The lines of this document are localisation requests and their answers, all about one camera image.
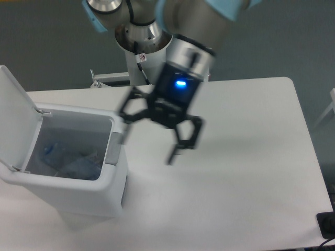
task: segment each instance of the warning label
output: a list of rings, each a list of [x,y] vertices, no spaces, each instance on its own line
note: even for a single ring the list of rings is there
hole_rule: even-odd
[[[137,63],[141,63],[141,62],[144,62],[147,60],[147,56],[145,53],[141,53],[141,54],[138,54],[136,55],[136,62]]]

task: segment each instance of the white table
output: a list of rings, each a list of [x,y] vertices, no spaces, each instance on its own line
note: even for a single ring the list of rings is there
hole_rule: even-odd
[[[115,110],[126,92],[117,87],[29,95]],[[239,251],[323,242],[315,215],[332,207],[288,78],[206,83],[190,112],[206,119],[202,138],[173,166],[164,164],[172,132],[148,120],[134,125],[120,218],[57,212],[1,181],[1,250]]]

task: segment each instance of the trash bin lid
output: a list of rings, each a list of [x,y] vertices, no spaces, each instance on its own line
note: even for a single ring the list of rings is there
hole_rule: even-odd
[[[0,163],[9,169],[21,169],[41,120],[35,103],[8,68],[1,65]]]

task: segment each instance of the blue led light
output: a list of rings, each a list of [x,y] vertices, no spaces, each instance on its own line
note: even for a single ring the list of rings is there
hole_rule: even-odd
[[[176,83],[175,83],[175,86],[177,88],[185,88],[186,87],[186,82],[182,81],[182,80],[177,80]]]

